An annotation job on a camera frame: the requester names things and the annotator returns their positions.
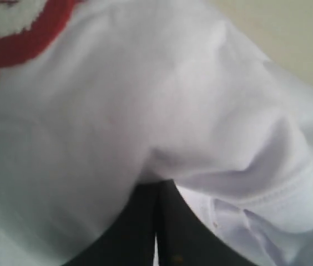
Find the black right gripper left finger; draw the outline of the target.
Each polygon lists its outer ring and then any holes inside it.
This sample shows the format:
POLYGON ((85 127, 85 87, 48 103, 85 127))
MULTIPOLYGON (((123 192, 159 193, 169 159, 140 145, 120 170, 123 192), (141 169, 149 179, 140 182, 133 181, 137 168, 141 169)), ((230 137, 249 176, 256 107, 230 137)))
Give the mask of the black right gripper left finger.
POLYGON ((158 184, 138 185, 126 207, 93 244, 66 263, 68 266, 153 265, 154 209, 158 184))

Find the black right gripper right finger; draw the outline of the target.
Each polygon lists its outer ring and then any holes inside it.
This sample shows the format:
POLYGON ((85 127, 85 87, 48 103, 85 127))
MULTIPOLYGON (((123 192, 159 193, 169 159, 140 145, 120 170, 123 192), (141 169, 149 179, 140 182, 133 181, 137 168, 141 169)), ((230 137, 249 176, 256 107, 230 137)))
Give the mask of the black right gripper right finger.
POLYGON ((197 218, 173 181, 159 185, 156 204, 158 261, 163 266, 251 266, 197 218))

